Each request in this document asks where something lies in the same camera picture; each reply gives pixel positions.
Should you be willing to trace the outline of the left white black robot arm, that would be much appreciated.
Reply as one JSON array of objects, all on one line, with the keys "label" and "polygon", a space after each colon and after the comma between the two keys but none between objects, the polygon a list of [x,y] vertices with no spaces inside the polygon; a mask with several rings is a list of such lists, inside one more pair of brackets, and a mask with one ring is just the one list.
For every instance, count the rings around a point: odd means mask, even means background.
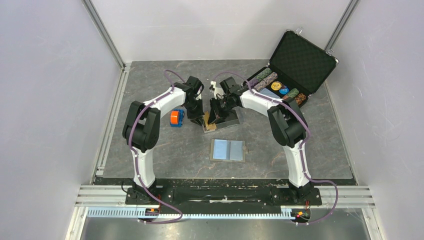
[{"label": "left white black robot arm", "polygon": [[161,118],[167,113],[184,107],[187,118],[199,125],[204,124],[204,110],[201,93],[203,83],[190,76],[184,83],[175,83],[154,99],[130,104],[122,136],[129,146],[134,163],[134,182],[141,186],[138,197],[145,204],[153,203],[157,190],[152,187],[156,181],[153,170],[153,148],[160,136]]}]

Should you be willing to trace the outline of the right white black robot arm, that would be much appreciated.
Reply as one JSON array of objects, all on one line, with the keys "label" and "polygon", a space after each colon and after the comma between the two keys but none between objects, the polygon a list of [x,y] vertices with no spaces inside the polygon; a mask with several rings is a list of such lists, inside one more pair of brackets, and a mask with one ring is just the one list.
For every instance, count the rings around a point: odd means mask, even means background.
[{"label": "right white black robot arm", "polygon": [[268,118],[272,136],[283,147],[286,156],[289,199],[295,204],[306,201],[314,188],[305,153],[308,126],[295,101],[271,98],[249,83],[236,83],[233,77],[220,83],[211,81],[209,89],[213,97],[208,124],[224,120],[235,107],[250,109]]}]

